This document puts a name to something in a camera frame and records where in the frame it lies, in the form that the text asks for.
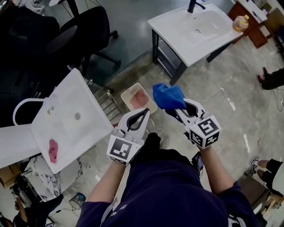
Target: pink sponge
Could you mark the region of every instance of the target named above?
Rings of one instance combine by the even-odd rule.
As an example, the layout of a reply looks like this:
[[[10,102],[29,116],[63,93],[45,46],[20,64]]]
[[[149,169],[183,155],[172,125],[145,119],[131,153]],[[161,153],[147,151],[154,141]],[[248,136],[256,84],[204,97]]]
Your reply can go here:
[[[56,163],[57,152],[58,152],[58,144],[53,139],[51,139],[49,141],[48,155],[52,163]]]

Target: yellow bottle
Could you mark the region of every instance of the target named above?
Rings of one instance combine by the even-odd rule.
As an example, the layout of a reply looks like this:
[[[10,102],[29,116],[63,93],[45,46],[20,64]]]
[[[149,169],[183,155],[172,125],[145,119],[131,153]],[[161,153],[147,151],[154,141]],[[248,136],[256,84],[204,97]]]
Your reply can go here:
[[[243,32],[249,26],[249,16],[237,16],[233,22],[233,29],[237,32]]]

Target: floor drain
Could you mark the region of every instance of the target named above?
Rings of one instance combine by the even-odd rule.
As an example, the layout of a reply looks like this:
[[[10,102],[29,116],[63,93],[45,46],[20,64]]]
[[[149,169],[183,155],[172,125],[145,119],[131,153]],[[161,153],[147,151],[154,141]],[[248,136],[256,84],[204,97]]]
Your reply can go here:
[[[199,35],[202,35],[202,32],[199,29],[195,29],[195,32]]]

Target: plastic container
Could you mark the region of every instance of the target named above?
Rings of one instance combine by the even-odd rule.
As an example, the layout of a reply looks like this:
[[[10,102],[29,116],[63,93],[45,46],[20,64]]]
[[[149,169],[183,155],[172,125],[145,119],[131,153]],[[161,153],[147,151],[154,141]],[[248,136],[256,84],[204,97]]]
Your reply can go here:
[[[152,114],[157,110],[156,104],[140,83],[134,84],[132,87],[123,92],[121,94],[121,99],[131,111],[140,108],[149,108]]]
[[[233,29],[237,32],[243,32],[249,26],[249,16],[237,16],[233,22]]]

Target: navy shirt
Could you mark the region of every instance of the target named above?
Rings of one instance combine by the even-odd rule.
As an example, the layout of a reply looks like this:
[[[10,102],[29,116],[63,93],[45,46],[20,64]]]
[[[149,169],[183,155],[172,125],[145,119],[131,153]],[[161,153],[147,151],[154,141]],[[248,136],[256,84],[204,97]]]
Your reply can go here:
[[[99,227],[109,205],[85,202],[77,226]],[[215,195],[191,166],[160,160],[131,168],[121,203],[101,226],[256,227],[258,221],[238,183]]]

